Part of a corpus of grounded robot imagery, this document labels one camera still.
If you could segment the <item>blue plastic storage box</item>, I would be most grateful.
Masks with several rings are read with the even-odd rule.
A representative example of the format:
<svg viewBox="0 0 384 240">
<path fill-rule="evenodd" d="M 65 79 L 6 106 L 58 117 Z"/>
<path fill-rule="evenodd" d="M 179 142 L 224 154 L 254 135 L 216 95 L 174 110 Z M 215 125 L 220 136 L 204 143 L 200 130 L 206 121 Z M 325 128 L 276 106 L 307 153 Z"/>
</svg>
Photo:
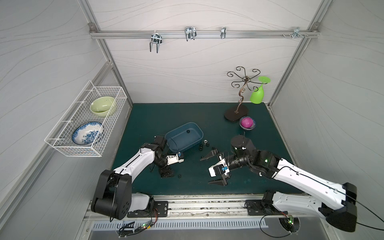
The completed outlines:
<svg viewBox="0 0 384 240">
<path fill-rule="evenodd" d="M 202 129 L 194 122 L 186 123 L 166 133 L 169 150 L 173 153 L 185 152 L 201 143 L 204 137 Z"/>
</svg>

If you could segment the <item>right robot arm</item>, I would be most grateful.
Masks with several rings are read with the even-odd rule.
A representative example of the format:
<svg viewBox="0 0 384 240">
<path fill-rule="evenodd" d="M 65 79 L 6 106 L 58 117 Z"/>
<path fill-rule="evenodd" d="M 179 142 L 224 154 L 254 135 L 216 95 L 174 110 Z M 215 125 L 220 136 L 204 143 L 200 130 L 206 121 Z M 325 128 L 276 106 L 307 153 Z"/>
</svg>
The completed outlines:
<svg viewBox="0 0 384 240">
<path fill-rule="evenodd" d="M 284 227 L 295 225 L 290 213 L 300 213 L 324 219 L 331 226 L 344 232 L 356 230 L 358 210 L 357 187 L 350 183 L 332 183 L 294 166 L 286 159 L 270 151 L 258 150 L 251 139 L 238 135 L 231 140 L 232 154 L 224 154 L 212 149 L 203 161 L 217 157 L 218 162 L 209 167 L 213 185 L 226 186 L 231 172 L 248 167 L 260 177 L 289 184 L 301 191 L 302 195 L 291 195 L 277 191 L 266 191 L 263 198 L 255 204 L 246 203 L 251 213 L 263 212 L 265 215 L 281 214 Z"/>
</svg>

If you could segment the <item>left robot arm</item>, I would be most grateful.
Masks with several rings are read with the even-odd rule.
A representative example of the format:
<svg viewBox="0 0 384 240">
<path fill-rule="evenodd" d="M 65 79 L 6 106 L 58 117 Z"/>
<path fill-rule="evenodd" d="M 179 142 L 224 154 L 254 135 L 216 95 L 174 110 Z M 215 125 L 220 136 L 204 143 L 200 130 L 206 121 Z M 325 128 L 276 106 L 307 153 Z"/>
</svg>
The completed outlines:
<svg viewBox="0 0 384 240">
<path fill-rule="evenodd" d="M 153 143 L 143 144 L 138 152 L 120 167 L 101 173 L 93 196 L 91 211 L 113 219 L 122 220 L 129 212 L 146 210 L 151 197 L 134 194 L 132 184 L 139 174 L 154 163 L 161 178 L 174 176 L 163 155 L 167 140 L 155 136 Z"/>
</svg>

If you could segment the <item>black nut cluster left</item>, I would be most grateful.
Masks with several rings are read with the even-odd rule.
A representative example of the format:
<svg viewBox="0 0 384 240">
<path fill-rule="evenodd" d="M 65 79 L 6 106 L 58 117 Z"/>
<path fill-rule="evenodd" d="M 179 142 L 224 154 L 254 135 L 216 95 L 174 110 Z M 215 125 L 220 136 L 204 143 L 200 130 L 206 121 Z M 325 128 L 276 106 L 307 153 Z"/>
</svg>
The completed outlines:
<svg viewBox="0 0 384 240">
<path fill-rule="evenodd" d="M 202 151 L 202 150 L 203 150 L 203 148 L 204 148 L 204 145 L 200 144 L 200 146 L 199 146 L 199 150 L 200 150 L 200 151 Z"/>
</svg>

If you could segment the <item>green table mat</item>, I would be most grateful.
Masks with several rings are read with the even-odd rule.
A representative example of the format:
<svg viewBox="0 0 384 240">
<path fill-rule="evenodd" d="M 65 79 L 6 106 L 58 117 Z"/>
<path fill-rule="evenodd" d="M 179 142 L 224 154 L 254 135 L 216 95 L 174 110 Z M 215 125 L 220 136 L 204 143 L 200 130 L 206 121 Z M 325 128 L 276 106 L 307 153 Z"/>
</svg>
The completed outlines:
<svg viewBox="0 0 384 240">
<path fill-rule="evenodd" d="M 229 122 L 224 113 L 231 103 L 190 104 L 134 104 L 126 125 L 113 167 L 129 160 L 142 144 L 151 143 L 155 136 L 189 122 L 196 123 L 210 146 L 202 151 L 195 146 L 185 152 L 182 163 L 172 165 L 175 175 L 162 179 L 154 165 L 146 167 L 133 183 L 133 192 L 151 195 L 217 195 L 217 194 L 263 194 L 267 190 L 297 194 L 298 189 L 280 181 L 259 177 L 248 167 L 236 169 L 226 186 L 210 185 L 209 167 L 217 158 L 200 161 L 212 147 L 229 154 L 231 139 L 244 134 L 259 150 L 271 151 L 290 160 L 289 153 L 264 104 L 247 104 L 249 116 L 256 121 L 256 128 L 244 131 L 238 123 Z"/>
</svg>

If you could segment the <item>purple ball in bowl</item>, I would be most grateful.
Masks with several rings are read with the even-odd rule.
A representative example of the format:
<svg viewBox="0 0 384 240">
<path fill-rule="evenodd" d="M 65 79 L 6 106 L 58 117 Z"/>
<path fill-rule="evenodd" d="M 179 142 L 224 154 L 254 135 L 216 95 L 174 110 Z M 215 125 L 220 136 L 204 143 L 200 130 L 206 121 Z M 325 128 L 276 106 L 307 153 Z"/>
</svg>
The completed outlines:
<svg viewBox="0 0 384 240">
<path fill-rule="evenodd" d="M 249 116 L 244 116 L 240 119 L 239 125 L 246 131 L 253 130 L 256 127 L 256 122 Z"/>
</svg>

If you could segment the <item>dark metal jewelry stand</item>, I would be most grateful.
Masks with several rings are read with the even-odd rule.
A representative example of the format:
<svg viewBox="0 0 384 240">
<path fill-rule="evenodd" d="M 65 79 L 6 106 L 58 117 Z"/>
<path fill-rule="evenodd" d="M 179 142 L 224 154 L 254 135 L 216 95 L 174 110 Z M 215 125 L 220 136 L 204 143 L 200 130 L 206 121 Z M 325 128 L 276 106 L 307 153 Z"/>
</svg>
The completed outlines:
<svg viewBox="0 0 384 240">
<path fill-rule="evenodd" d="M 249 109 L 246 106 L 243 106 L 243 102 L 245 99 L 244 93 L 246 90 L 250 90 L 252 92 L 258 91 L 259 87 L 257 85 L 262 84 L 262 83 L 253 81 L 255 77 L 258 77 L 261 74 L 261 71 L 259 69 L 252 69 L 251 73 L 254 75 L 252 77 L 249 77 L 247 74 L 246 68 L 242 66 L 236 67 L 235 71 L 227 72 L 227 76 L 229 78 L 234 78 L 234 77 L 239 78 L 239 80 L 231 82 L 231 86 L 233 88 L 239 89 L 238 91 L 239 99 L 238 99 L 237 105 L 229 108 L 224 113 L 225 119 L 230 122 L 237 122 L 242 117 L 248 114 Z"/>
</svg>

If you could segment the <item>green plastic goblet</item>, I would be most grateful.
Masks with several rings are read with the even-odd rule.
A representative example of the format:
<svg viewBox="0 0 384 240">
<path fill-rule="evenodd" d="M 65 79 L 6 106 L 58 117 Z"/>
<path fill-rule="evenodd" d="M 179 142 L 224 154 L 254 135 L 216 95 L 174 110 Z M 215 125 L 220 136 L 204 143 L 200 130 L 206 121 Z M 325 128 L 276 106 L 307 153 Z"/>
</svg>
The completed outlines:
<svg viewBox="0 0 384 240">
<path fill-rule="evenodd" d="M 268 77 L 265 77 L 265 76 L 258 77 L 258 80 L 261 83 L 261 85 L 260 85 L 260 87 L 257 88 L 257 90 L 255 90 L 252 93 L 251 98 L 250 98 L 250 101 L 253 104 L 260 104 L 263 102 L 263 98 L 264 98 L 264 94 L 265 94 L 264 89 L 263 89 L 263 85 L 266 85 L 266 84 L 271 82 L 271 79 Z"/>
</svg>

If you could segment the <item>blue white patterned bowl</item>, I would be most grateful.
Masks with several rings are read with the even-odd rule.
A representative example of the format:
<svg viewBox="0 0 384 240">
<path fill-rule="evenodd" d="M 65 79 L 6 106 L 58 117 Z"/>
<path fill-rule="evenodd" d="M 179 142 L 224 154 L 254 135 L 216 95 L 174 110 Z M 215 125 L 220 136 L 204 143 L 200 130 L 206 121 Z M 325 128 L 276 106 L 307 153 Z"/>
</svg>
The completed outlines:
<svg viewBox="0 0 384 240">
<path fill-rule="evenodd" d="M 87 146 L 92 144 L 103 131 L 102 123 L 88 122 L 75 129 L 72 134 L 72 141 L 74 144 Z"/>
</svg>

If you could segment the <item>green ceramic bowl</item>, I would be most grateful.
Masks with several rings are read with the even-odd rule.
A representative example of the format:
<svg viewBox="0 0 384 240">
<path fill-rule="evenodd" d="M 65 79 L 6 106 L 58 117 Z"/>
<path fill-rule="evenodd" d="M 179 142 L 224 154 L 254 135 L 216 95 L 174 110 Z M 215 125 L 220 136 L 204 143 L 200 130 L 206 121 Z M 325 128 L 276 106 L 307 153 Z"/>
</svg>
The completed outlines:
<svg viewBox="0 0 384 240">
<path fill-rule="evenodd" d="M 100 118 L 113 115 L 116 109 L 117 105 L 115 98 L 109 96 L 98 98 L 90 105 L 90 111 Z"/>
</svg>

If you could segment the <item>metal hook centre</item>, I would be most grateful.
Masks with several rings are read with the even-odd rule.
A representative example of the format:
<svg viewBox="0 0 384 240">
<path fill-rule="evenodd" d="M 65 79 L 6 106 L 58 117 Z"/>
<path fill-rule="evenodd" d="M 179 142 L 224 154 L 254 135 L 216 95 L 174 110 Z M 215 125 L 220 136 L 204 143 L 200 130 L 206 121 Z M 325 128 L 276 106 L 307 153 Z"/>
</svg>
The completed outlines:
<svg viewBox="0 0 384 240">
<path fill-rule="evenodd" d="M 185 28 L 185 37 L 186 37 L 187 42 L 189 40 L 195 40 L 196 36 L 197 36 L 197 30 L 195 27 L 186 27 Z"/>
</svg>

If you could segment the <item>small metal hook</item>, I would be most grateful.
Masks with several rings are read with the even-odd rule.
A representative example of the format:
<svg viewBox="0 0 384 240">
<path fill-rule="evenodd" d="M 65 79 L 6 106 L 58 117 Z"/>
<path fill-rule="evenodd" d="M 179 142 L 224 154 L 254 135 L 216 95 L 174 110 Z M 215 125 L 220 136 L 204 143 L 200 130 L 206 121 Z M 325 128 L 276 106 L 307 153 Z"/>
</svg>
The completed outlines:
<svg viewBox="0 0 384 240">
<path fill-rule="evenodd" d="M 226 27 L 222 27 L 221 28 L 221 39 L 225 39 L 226 38 L 226 30 L 227 30 Z"/>
</svg>

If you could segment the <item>metal double hook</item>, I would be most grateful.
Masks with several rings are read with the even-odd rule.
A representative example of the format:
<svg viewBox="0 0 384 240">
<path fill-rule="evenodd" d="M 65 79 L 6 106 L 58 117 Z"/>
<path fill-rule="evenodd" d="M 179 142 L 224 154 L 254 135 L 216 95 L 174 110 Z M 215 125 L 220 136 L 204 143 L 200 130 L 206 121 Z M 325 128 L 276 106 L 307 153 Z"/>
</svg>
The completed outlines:
<svg viewBox="0 0 384 240">
<path fill-rule="evenodd" d="M 159 34 L 152 34 L 150 41 L 150 52 L 153 51 L 153 48 L 156 48 L 156 53 L 159 52 L 160 44 L 163 42 L 163 37 Z"/>
</svg>

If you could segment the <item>metal hook right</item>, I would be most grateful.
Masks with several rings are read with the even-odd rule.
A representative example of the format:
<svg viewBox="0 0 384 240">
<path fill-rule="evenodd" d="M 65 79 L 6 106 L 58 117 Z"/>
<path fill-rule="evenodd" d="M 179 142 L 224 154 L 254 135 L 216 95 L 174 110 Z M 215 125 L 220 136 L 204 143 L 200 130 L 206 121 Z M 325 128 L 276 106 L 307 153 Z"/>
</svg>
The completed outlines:
<svg viewBox="0 0 384 240">
<path fill-rule="evenodd" d="M 301 34 L 300 28 L 296 28 L 293 30 L 293 32 L 289 35 L 282 34 L 283 38 L 291 38 L 291 39 L 306 39 L 309 37 L 307 34 Z"/>
</svg>

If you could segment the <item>aluminium front rail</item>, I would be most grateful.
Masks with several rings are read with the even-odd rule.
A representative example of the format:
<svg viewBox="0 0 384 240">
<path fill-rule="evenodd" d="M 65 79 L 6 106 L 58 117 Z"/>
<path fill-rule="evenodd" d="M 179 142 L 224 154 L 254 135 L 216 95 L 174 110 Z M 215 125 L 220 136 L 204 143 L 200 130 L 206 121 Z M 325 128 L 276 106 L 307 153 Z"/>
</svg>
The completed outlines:
<svg viewBox="0 0 384 240">
<path fill-rule="evenodd" d="M 162 220 L 171 219 L 215 219 L 215 218 L 251 218 L 262 216 L 248 216 L 244 207 L 246 200 L 262 200 L 263 195 L 154 195 L 151 201 L 168 201 L 168 216 Z M 294 217 L 324 216 L 318 211 L 321 203 L 308 195 L 277 196 L 280 211 L 287 211 L 287 215 Z"/>
</svg>

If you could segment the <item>aluminium rail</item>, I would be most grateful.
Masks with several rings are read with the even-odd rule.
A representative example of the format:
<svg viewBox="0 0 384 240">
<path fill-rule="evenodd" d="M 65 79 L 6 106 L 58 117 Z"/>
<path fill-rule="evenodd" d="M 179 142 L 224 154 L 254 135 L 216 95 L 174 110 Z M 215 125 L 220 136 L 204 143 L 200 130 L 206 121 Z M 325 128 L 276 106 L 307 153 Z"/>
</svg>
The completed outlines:
<svg viewBox="0 0 384 240">
<path fill-rule="evenodd" d="M 293 30 L 267 30 L 267 31 L 251 31 L 251 30 L 226 30 L 225 39 L 290 39 L 283 38 L 282 34 L 289 35 Z M 164 40 L 184 39 L 184 31 L 99 31 L 90 33 L 92 39 L 124 39 L 124 40 L 150 40 L 152 34 L 159 34 Z M 309 35 L 308 38 L 318 38 L 321 33 L 318 31 L 300 30 L 301 34 Z M 221 39 L 221 30 L 203 31 L 197 30 L 197 39 Z"/>
<path fill-rule="evenodd" d="M 151 201 L 168 201 L 168 216 L 162 220 L 171 219 L 215 219 L 215 218 L 251 218 L 262 216 L 248 216 L 244 207 L 246 200 L 262 200 L 263 195 L 154 195 Z M 318 211 L 321 203 L 308 195 L 277 196 L 280 211 L 287 211 L 287 215 L 294 217 L 324 216 Z"/>
</svg>

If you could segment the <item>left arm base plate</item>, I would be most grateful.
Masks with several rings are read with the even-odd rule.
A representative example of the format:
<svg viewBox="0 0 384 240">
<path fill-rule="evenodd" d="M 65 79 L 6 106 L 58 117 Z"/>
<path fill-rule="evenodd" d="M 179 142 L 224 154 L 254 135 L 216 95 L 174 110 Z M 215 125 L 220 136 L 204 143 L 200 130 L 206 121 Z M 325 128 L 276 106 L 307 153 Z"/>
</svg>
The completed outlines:
<svg viewBox="0 0 384 240">
<path fill-rule="evenodd" d="M 165 218 L 168 216 L 168 201 L 151 201 L 145 210 L 128 212 L 127 218 Z"/>
</svg>

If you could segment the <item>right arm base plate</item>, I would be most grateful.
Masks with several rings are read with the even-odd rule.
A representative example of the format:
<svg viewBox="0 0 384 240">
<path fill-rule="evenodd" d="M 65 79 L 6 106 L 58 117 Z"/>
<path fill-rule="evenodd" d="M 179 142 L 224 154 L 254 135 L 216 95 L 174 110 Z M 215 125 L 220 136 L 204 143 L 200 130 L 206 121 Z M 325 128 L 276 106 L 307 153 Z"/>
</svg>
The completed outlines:
<svg viewBox="0 0 384 240">
<path fill-rule="evenodd" d="M 265 200 L 246 200 L 244 204 L 248 216 L 284 215 L 287 211 L 280 211 Z"/>
</svg>

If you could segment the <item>aluminium top rail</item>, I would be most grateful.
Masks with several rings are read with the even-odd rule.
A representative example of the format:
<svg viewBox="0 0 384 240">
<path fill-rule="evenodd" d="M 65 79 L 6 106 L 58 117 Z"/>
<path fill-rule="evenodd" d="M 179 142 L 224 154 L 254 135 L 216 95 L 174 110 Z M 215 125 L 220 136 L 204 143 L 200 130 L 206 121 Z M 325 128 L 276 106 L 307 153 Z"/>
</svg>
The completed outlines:
<svg viewBox="0 0 384 240">
<path fill-rule="evenodd" d="M 267 30 L 267 31 L 251 31 L 251 30 L 226 30 L 225 39 L 290 39 L 283 38 L 282 34 L 289 35 L 293 30 Z M 124 40 L 150 40 L 152 34 L 159 34 L 164 40 L 184 39 L 184 31 L 99 31 L 90 33 L 92 39 L 124 39 Z M 318 38 L 321 33 L 318 31 L 300 30 L 301 34 L 309 35 L 308 38 Z M 203 31 L 197 30 L 197 39 L 221 39 L 221 30 Z"/>
</svg>

